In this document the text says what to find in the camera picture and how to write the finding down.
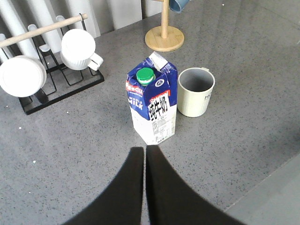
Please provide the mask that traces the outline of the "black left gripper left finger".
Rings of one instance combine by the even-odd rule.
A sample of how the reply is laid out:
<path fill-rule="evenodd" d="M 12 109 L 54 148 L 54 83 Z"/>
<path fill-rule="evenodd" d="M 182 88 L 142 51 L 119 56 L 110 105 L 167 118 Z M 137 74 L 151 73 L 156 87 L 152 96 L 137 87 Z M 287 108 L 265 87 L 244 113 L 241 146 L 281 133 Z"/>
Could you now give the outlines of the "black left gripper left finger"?
<path fill-rule="evenodd" d="M 132 147 L 107 188 L 66 225 L 139 225 L 143 202 L 142 147 Z"/>

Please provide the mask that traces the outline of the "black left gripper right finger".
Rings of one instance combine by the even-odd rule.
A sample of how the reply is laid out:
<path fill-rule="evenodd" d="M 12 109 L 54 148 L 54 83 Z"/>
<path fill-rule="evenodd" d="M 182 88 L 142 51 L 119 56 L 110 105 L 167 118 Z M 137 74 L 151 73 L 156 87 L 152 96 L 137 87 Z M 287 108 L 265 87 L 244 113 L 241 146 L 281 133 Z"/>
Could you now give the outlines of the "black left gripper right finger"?
<path fill-rule="evenodd" d="M 146 147 L 146 196 L 152 225 L 241 225 L 199 196 L 157 145 Z"/>

